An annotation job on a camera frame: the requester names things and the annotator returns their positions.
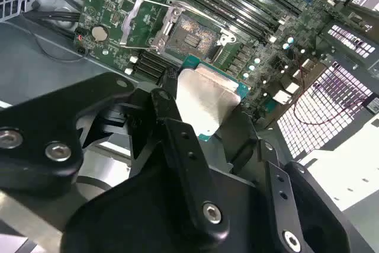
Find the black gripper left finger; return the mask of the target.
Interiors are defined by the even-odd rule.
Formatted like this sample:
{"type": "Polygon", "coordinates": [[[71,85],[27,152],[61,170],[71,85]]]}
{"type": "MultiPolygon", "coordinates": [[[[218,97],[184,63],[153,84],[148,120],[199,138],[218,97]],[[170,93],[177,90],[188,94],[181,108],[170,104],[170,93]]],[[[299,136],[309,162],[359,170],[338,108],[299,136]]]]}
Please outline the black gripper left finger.
{"type": "Polygon", "coordinates": [[[34,196],[69,191],[83,164],[83,148],[100,138],[99,115],[120,105],[132,120],[137,152],[147,149],[137,176],[161,167],[177,188],[190,231],[200,241],[222,241],[229,218],[193,128],[181,120],[165,90],[136,91],[103,73],[1,111],[1,188],[34,196]]]}

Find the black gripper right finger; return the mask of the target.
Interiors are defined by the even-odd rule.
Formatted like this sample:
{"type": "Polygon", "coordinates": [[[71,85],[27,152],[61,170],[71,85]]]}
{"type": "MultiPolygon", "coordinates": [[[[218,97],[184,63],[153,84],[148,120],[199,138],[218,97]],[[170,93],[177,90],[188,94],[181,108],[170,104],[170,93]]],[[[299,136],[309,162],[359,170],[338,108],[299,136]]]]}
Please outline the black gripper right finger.
{"type": "Polygon", "coordinates": [[[307,170],[279,161],[247,114],[233,111],[219,134],[232,166],[222,190],[230,204],[233,252],[349,251],[341,211],[307,170]]]}

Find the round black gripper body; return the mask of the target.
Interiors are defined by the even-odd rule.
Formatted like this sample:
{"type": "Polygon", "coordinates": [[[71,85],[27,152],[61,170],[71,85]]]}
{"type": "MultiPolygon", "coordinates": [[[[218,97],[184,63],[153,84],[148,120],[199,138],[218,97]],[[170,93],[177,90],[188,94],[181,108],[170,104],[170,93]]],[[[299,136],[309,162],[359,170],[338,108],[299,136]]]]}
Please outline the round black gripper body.
{"type": "MultiPolygon", "coordinates": [[[[275,252],[257,189],[217,170],[211,174],[230,218],[214,252],[275,252]]],[[[166,170],[150,169],[83,205],[63,233],[65,252],[203,252],[166,170]]]]}

